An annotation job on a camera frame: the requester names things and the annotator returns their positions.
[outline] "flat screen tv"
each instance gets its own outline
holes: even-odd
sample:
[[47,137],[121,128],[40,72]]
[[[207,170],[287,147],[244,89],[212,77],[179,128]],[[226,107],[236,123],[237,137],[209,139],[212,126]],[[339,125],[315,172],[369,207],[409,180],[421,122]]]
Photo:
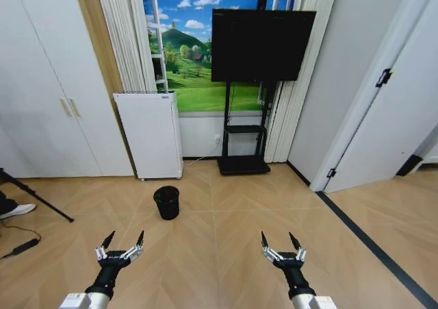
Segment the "flat screen tv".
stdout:
[[296,80],[315,14],[213,9],[211,80]]

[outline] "wardrobe door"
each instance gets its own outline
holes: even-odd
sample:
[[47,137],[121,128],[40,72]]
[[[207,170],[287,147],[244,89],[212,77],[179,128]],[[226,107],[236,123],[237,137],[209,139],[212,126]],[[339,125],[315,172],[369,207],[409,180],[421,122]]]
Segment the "wardrobe door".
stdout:
[[102,173],[133,175],[78,0],[23,5]]
[[4,132],[0,122],[0,167],[13,177],[37,177],[27,158],[10,137]]
[[21,0],[0,0],[0,124],[38,177],[101,175]]

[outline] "green hill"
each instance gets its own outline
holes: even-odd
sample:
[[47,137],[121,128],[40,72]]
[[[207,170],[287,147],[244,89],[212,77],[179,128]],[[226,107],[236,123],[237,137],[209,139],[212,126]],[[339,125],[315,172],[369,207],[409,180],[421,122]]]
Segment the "green hill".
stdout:
[[180,32],[178,29],[169,29],[165,31],[162,34],[163,38],[163,46],[166,46],[168,42],[172,43],[172,46],[175,51],[179,50],[179,47],[183,44],[187,45],[188,47],[192,47],[193,45],[198,45],[202,52],[206,52],[207,47],[204,43],[202,43],[199,39],[184,34],[183,32]]

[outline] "wooden floor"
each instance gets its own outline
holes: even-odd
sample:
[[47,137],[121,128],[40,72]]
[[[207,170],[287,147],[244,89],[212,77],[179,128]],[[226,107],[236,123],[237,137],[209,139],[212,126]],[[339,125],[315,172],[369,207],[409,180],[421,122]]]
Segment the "wooden floor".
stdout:
[[328,196],[438,301],[438,167]]
[[[6,220],[37,229],[43,239],[0,261],[0,306],[57,308],[67,293],[82,292],[92,283],[99,270],[94,248],[105,236],[116,230],[112,248],[127,249],[144,229],[144,253],[120,272],[111,308],[292,308],[283,274],[261,254],[261,230],[277,250],[292,250],[288,231],[298,237],[308,250],[306,278],[338,308],[422,308],[287,165],[271,168],[268,175],[222,177],[216,162],[201,161],[187,165],[178,181],[25,180],[76,221],[68,223],[42,205]],[[433,296],[437,180],[436,174],[418,174],[408,182],[395,180],[395,186],[361,188],[359,195],[352,190],[347,190],[350,197],[333,195]],[[174,221],[160,219],[152,198],[165,184],[181,193],[181,213]],[[32,201],[10,184],[0,189],[21,203]],[[33,237],[18,230],[0,232],[1,255]]]

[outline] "person's foot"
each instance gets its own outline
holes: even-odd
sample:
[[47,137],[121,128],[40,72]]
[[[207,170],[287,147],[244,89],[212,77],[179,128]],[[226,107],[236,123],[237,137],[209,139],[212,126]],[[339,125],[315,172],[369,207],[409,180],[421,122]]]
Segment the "person's foot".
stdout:
[[0,214],[0,220],[6,219],[9,217],[13,217],[14,215],[22,215],[22,214],[29,213],[29,212],[35,210],[35,208],[36,208],[35,204],[18,205],[11,212],[8,212],[5,214]]

